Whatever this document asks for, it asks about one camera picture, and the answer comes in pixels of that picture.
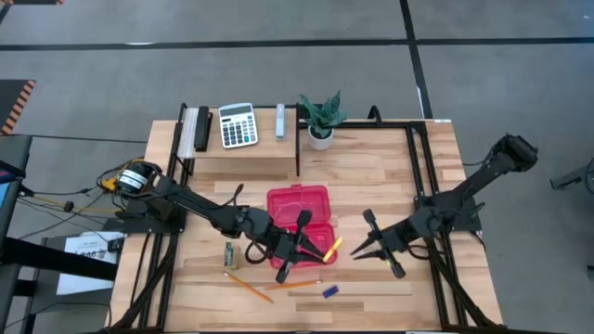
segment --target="orange pencil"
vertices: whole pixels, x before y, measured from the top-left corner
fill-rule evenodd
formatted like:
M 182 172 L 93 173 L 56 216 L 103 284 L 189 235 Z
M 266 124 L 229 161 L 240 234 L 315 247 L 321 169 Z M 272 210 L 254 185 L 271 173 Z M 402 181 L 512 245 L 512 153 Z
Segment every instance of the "orange pencil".
M 239 278 L 230 275 L 228 272 L 223 272 L 223 275 L 229 277 L 229 279 L 231 279 L 232 281 L 234 281 L 235 283 L 241 285 L 243 288 L 248 289 L 249 291 L 251 291 L 253 294 L 255 294 L 256 296 L 262 298 L 263 300 L 267 301 L 267 302 L 273 302 L 270 298 L 268 298 L 268 296 L 264 295 L 262 292 L 252 288 L 251 285 L 249 285 L 248 283 L 243 282 L 242 280 L 240 280 Z
M 307 287 L 307 286 L 310 286 L 310 285 L 315 285 L 315 284 L 320 284 L 320 283 L 324 283 L 324 281 L 321 280 L 321 279 L 319 279 L 319 280 L 315 280 L 315 281 L 307 281 L 307 282 L 301 282 L 301 283 L 277 284 L 277 285 L 274 285 L 274 286 L 265 287 L 264 289 L 266 289 L 266 290 L 271 290 L 271 289 L 291 289 L 291 288 Z

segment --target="calculator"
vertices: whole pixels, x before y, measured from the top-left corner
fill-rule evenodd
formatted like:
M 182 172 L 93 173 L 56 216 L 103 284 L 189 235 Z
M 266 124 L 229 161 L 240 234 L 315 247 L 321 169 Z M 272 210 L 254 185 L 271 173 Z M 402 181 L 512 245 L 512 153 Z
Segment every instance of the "calculator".
M 258 142 L 252 103 L 236 103 L 219 108 L 223 148 L 242 148 Z

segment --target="wooden shelf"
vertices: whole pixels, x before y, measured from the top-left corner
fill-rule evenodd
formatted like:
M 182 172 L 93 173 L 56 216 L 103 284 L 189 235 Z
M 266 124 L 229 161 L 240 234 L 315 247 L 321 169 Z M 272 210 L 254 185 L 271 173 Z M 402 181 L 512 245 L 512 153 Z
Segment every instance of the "wooden shelf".
M 205 152 L 194 152 L 194 159 L 295 159 L 296 115 L 295 109 L 287 109 L 287 139 L 277 141 L 277 110 L 274 108 L 254 109 L 258 143 L 243 148 L 223 148 L 218 109 L 211 109 L 213 123 Z

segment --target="container lid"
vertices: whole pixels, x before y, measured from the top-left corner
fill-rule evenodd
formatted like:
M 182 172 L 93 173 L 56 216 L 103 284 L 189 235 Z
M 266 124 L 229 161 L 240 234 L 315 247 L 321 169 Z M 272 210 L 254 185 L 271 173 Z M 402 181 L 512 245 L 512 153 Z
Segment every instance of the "container lid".
M 325 186 L 292 185 L 272 189 L 266 195 L 268 214 L 276 226 L 297 225 L 301 210 L 312 212 L 310 224 L 327 223 L 330 219 L 328 190 Z

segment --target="blue eraser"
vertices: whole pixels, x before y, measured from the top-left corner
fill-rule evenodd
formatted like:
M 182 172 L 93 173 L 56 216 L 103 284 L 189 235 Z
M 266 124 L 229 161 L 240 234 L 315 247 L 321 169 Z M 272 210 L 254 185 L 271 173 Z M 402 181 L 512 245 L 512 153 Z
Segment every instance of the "blue eraser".
M 334 287 L 322 292 L 322 294 L 324 295 L 324 298 L 328 298 L 328 297 L 332 297 L 334 294 L 336 294 L 336 292 L 338 292 L 338 287 L 334 286 Z

